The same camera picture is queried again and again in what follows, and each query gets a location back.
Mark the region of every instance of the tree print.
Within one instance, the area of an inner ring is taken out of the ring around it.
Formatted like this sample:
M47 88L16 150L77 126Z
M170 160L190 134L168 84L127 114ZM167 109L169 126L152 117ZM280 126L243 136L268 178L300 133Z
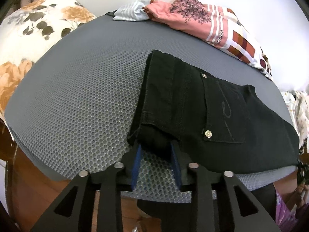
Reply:
M191 19L200 24L211 21L208 11L198 0L176 0L170 7L170 12L182 15L185 23Z

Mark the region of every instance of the rivet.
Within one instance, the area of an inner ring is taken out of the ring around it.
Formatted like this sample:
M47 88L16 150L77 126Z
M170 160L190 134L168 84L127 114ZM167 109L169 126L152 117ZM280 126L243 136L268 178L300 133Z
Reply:
M80 177L85 177L85 176L88 175L88 171L86 171L86 170L80 171L80 172L78 173L78 175L79 175Z
M114 164L114 167L115 168L123 168L125 166L125 164L123 164L122 162L116 162L115 164Z
M211 131L207 130L207 131L205 132L205 136L206 136L207 138L211 138L211 136L212 136Z
M195 162L191 162L191 163L189 163L189 168L196 169L196 168L198 168L198 164L195 163Z
M233 173L232 171L225 171L225 172L224 172L224 175L225 175L226 177L233 177L233 176L234 176L234 173Z

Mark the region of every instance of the back pocket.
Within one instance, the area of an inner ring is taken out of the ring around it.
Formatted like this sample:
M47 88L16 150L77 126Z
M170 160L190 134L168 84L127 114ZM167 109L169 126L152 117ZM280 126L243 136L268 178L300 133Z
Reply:
M200 74L204 85L207 119L205 141L243 143L249 114L241 86Z

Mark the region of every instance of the triangular cutout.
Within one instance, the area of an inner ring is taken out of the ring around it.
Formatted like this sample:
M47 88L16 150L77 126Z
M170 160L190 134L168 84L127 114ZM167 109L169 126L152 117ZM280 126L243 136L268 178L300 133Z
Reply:
M55 208L55 213L65 217L70 217L72 215L73 206L75 203L76 195L78 192L78 187L74 186L70 192L63 198L59 205Z
M250 199L246 196L246 194L239 186L235 186L234 191L236 194L241 216L246 217L248 215L253 215L258 212L257 207L250 201Z

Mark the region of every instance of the gold button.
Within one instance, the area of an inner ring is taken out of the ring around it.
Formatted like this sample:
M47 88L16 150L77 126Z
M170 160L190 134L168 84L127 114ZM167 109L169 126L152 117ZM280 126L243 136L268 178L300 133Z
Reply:
M212 136L211 131L207 130L207 131L205 132L205 136L206 136L207 138L211 138L211 136Z

